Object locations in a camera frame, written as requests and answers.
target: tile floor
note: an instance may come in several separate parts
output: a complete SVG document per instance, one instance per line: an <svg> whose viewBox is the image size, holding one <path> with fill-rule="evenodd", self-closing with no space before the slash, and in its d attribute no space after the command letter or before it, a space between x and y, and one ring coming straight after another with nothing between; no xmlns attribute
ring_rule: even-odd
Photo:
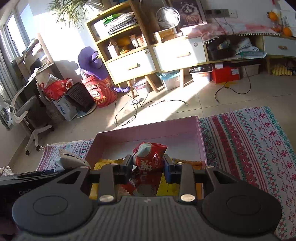
<svg viewBox="0 0 296 241"><path fill-rule="evenodd" d="M222 86L210 82L206 86L198 86L190 81L191 76L186 76L187 83L184 88L176 88L171 91L159 87L159 93L149 93L145 103L151 100L173 100L186 101L188 106L180 101L149 103L143 109L138 106L136 119L124 127L143 125L158 121L184 118L197 115L199 118L221 114L246 107L269 106L280 125L286 132L294 150L296 150L296 77L281 76L275 77L268 74L259 74L250 77L252 84L251 91L245 95L239 95L229 89L222 89L217 98L214 94ZM247 78L233 81L231 87L237 92L246 92L249 89ZM117 112L130 100L128 96L122 96L117 100ZM70 142L75 140L94 138L97 132L114 130L114 104L97 108L90 115L74 119L70 122L63 122L55 127L54 132L42 136L40 145L57 142ZM132 105L128 104L117 116L122 125L134 115ZM30 155L25 152L14 160L11 166L15 173L36 170L42 156L42 151L37 152L34 145L31 145Z"/></svg>

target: sticker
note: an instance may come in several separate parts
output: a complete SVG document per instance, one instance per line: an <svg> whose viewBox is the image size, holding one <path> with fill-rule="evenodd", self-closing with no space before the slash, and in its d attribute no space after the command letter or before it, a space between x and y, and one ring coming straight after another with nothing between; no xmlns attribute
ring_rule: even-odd
<svg viewBox="0 0 296 241"><path fill-rule="evenodd" d="M232 69L231 75L236 75L236 74L239 74L239 69Z"/></svg>

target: chair base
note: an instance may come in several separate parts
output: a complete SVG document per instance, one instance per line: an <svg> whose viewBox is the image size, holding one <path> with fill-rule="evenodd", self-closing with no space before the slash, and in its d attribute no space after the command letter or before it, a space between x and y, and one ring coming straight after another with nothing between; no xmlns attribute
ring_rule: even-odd
<svg viewBox="0 0 296 241"><path fill-rule="evenodd" d="M29 146L31 145L32 141L34 140L35 141L35 147L36 147L36 150L39 149L40 150L40 146L38 145L38 134L39 133L42 133L42 132L45 132L46 130L48 129L53 129L53 126L52 125L47 125L45 127L42 127L42 128L38 128L38 129L35 129L32 134L31 134L31 137L29 139L29 142L28 144L26 145L25 147L25 152L26 152L26 155L28 156L30 153L28 151L29 149Z"/></svg>

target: metal screw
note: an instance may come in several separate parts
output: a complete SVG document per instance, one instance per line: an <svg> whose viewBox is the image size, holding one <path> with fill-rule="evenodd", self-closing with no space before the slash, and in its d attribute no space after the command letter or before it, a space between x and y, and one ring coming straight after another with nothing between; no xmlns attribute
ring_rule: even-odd
<svg viewBox="0 0 296 241"><path fill-rule="evenodd" d="M195 196L193 196L192 194L184 194L181 196L181 200L183 202L192 202L195 200Z"/></svg>
<svg viewBox="0 0 296 241"><path fill-rule="evenodd" d="M101 202L111 202L114 200L114 197L112 195L103 195L103 196L100 196L99 200Z"/></svg>

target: office chair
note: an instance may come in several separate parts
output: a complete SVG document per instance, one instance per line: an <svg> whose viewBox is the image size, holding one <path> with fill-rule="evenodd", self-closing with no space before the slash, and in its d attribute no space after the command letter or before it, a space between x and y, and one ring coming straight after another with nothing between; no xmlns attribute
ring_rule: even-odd
<svg viewBox="0 0 296 241"><path fill-rule="evenodd" d="M25 89L25 86L23 86L16 93L16 95L13 97L12 100L10 99L4 100L4 98L0 95L0 120L7 130L11 130L13 126L20 124L22 121L25 122L27 127L32 132L29 142L25 147L25 152L26 152L26 155L28 156L30 154L30 152L28 151L28 148L33 140L35 141L36 150L37 151L41 150L41 147L38 145L38 134L48 129L50 129L51 131L54 131L54 128L52 125L46 125L45 127L42 127L42 128L35 128L35 125L34 123L31 122L31 120L25 119L30 109L33 106L39 104L38 99L35 95L32 96L18 111L16 111L16 108L15 108L16 99L24 89Z"/></svg>

